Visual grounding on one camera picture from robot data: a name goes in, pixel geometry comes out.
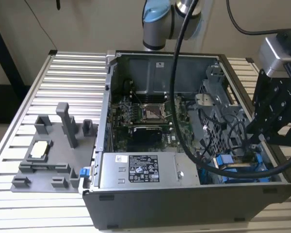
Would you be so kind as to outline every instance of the blue latch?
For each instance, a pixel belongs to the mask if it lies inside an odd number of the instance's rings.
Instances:
[[[89,176],[90,176],[90,169],[88,169],[88,168],[82,168],[80,170],[80,177],[89,178]]]

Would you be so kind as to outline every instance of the wire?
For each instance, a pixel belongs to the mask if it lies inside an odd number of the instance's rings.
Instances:
[[[287,28],[287,29],[275,29],[275,30],[257,31],[257,32],[246,31],[246,30],[242,29],[236,23],[236,21],[233,17],[231,8],[230,8],[229,0],[226,0],[226,7],[227,7],[228,16],[229,16],[230,20],[232,21],[234,27],[242,34],[245,34],[245,35],[268,35],[268,34],[275,34],[275,33],[280,33],[282,31],[290,31],[291,30],[291,28]]]
[[[55,49],[57,50],[56,45],[54,44],[53,40],[51,39],[51,37],[49,36],[49,34],[44,30],[44,28],[42,27],[40,21],[38,20],[38,17],[35,15],[34,11],[32,10],[32,8],[30,7],[30,5],[28,4],[27,0],[24,0],[25,3],[27,4],[27,6],[29,7],[29,9],[31,10],[33,16],[35,17],[35,19],[38,21],[38,24],[40,25],[40,28],[44,31],[44,33],[48,36],[49,40],[52,42],[53,46],[55,47]]]
[[[172,69],[171,69],[171,76],[170,76],[170,89],[169,89],[169,95],[170,95],[170,100],[171,100],[171,113],[172,113],[172,119],[174,123],[174,128],[176,131],[176,135],[178,137],[178,140],[180,144],[182,145],[182,148],[186,155],[190,158],[190,160],[198,165],[199,167],[209,171],[213,172],[217,175],[220,176],[227,176],[227,177],[232,177],[232,178],[237,178],[237,179],[258,179],[258,178],[264,178],[264,177],[270,177],[276,174],[279,174],[283,172],[284,170],[288,169],[291,167],[291,158],[286,160],[284,163],[281,165],[271,168],[269,170],[265,171],[255,171],[255,172],[233,172],[233,171],[227,171],[227,170],[219,170],[213,166],[209,166],[206,163],[204,163],[200,158],[196,158],[189,148],[186,146],[185,141],[183,140],[178,119],[177,119],[177,114],[176,114],[176,105],[175,105],[175,79],[176,79],[176,69],[177,69],[177,62],[178,62],[178,57],[180,53],[180,48],[181,44],[184,38],[185,31],[188,27],[190,18],[192,16],[192,12],[194,8],[197,5],[198,0],[193,0],[190,8],[188,10],[188,13],[186,14],[182,27],[180,29],[180,33],[177,39],[176,47],[175,47],[175,52],[173,56],[173,63],[172,63]]]
[[[209,156],[211,156],[211,154],[210,154],[210,152],[209,152],[209,148],[210,148],[210,146],[211,146],[211,144],[212,144],[212,135],[211,135],[210,132],[208,132],[208,133],[209,133],[209,143],[208,143],[208,145],[206,146],[206,148],[205,148],[204,152],[202,153],[201,157],[203,157],[203,156],[206,154],[206,152],[209,154]]]
[[[214,124],[217,124],[217,125],[220,125],[220,126],[222,126],[222,125],[225,124],[225,123],[223,123],[223,122],[219,122],[219,121],[217,121],[217,120],[212,119],[210,116],[208,116],[208,115],[205,113],[204,109],[199,108],[199,109],[198,109],[198,115],[200,116],[201,113],[204,115],[204,117],[205,117],[207,120],[211,121],[211,122],[214,123]]]
[[[234,155],[236,155],[236,153],[235,153],[235,151],[234,151],[235,148],[232,148],[232,146],[231,146],[231,144],[230,144],[229,141],[230,141],[230,139],[231,139],[231,136],[232,136],[232,132],[233,132],[233,130],[236,128],[236,126],[241,125],[242,123],[243,123],[242,121],[237,121],[235,124],[233,124],[232,127],[231,127],[231,129],[230,129],[229,132],[228,132],[228,135],[227,135],[227,146],[228,146],[229,150],[230,150]]]
[[[144,27],[144,14],[145,14],[146,2],[147,2],[147,0],[145,0],[144,7],[142,9],[142,16],[141,16],[142,27]]]

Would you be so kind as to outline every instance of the gray post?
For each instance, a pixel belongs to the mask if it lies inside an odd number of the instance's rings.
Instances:
[[[74,128],[70,121],[68,109],[68,103],[60,102],[57,105],[56,114],[62,119],[64,132],[66,132],[70,147],[75,148],[78,146],[78,141],[74,135]]]

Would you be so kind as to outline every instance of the black stand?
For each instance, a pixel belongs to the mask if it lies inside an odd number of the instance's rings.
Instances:
[[[0,123],[10,123],[24,100],[25,86],[0,34],[0,64],[11,85],[0,85]]]

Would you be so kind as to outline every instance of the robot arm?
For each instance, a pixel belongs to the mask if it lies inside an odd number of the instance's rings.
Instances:
[[[177,0],[170,5],[169,0],[147,0],[143,15],[144,37],[143,45],[147,51],[158,51],[165,47],[167,39],[177,39],[185,15],[192,0]],[[191,38],[201,19],[200,0],[193,11],[184,39]]]

